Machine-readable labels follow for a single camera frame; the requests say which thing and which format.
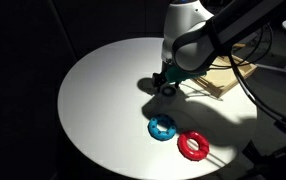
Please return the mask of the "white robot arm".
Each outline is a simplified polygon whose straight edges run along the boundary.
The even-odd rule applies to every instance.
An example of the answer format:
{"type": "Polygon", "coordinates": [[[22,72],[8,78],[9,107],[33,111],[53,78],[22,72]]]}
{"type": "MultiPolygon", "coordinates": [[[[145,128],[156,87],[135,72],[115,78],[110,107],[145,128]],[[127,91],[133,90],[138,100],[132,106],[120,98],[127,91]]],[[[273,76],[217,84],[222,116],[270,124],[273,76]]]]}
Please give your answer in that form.
{"type": "Polygon", "coordinates": [[[216,57],[284,12],[286,0],[232,0],[217,14],[200,0],[173,0],[164,23],[162,70],[152,75],[152,85],[203,75],[216,57]]]}

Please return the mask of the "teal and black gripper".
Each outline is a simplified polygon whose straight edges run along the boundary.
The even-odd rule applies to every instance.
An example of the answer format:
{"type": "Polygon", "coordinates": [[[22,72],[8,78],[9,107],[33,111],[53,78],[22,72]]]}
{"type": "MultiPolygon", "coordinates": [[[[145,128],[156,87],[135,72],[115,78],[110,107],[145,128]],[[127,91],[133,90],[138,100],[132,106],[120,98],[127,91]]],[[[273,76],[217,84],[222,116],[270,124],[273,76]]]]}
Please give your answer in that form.
{"type": "Polygon", "coordinates": [[[180,89],[181,81],[185,81],[191,78],[198,78],[199,76],[203,75],[205,75],[205,72],[190,74],[180,70],[175,65],[163,63],[161,72],[154,73],[152,75],[152,85],[157,91],[159,91],[163,84],[175,82],[174,87],[176,89],[180,89]]]}

